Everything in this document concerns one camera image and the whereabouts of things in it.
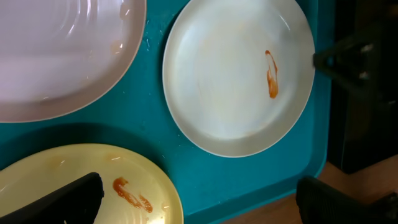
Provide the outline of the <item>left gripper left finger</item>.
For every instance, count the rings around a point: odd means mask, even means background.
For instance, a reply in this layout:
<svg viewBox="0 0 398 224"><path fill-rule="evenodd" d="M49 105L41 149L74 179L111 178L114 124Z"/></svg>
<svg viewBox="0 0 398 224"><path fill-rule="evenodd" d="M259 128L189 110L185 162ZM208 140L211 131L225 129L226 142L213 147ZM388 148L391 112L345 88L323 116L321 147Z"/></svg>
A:
<svg viewBox="0 0 398 224"><path fill-rule="evenodd" d="M91 172L60 189L1 217L3 224L93 224L104 197L100 175Z"/></svg>

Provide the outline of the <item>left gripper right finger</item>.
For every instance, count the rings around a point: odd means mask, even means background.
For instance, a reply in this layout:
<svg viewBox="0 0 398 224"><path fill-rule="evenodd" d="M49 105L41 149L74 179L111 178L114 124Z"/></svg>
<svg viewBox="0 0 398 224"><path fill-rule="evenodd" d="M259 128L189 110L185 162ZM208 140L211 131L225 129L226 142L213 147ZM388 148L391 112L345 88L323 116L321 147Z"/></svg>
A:
<svg viewBox="0 0 398 224"><path fill-rule="evenodd" d="M397 224L397 194L363 204L313 177L297 184L296 203L304 224Z"/></svg>

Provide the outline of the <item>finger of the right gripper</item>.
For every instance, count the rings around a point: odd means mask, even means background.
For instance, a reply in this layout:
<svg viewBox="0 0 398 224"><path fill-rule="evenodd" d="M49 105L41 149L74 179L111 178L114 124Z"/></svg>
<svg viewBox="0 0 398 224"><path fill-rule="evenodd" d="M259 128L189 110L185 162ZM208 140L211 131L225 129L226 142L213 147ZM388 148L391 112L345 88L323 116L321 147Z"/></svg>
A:
<svg viewBox="0 0 398 224"><path fill-rule="evenodd" d="M368 27L313 55L313 66L356 96L380 96L380 27Z"/></svg>

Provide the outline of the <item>yellow plate with sauce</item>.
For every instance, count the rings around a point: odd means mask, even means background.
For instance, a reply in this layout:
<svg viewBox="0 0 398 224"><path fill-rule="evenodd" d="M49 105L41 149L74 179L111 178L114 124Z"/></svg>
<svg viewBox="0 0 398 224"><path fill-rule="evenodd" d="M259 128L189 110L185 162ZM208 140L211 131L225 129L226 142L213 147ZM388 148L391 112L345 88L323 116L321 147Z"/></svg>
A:
<svg viewBox="0 0 398 224"><path fill-rule="evenodd" d="M72 144L38 152L1 171L1 216L96 172L103 183L95 223L183 223L172 181L144 156L105 144Z"/></svg>

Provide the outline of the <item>white plate with sauce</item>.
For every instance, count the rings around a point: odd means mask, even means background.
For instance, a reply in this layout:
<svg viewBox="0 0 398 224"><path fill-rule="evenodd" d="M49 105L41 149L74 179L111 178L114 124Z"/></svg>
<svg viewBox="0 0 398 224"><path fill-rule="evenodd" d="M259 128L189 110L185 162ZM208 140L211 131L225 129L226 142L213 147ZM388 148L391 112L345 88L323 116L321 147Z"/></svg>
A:
<svg viewBox="0 0 398 224"><path fill-rule="evenodd" d="M265 151L292 129L307 104L314 51L296 0L192 0L164 50L170 114L211 154Z"/></svg>

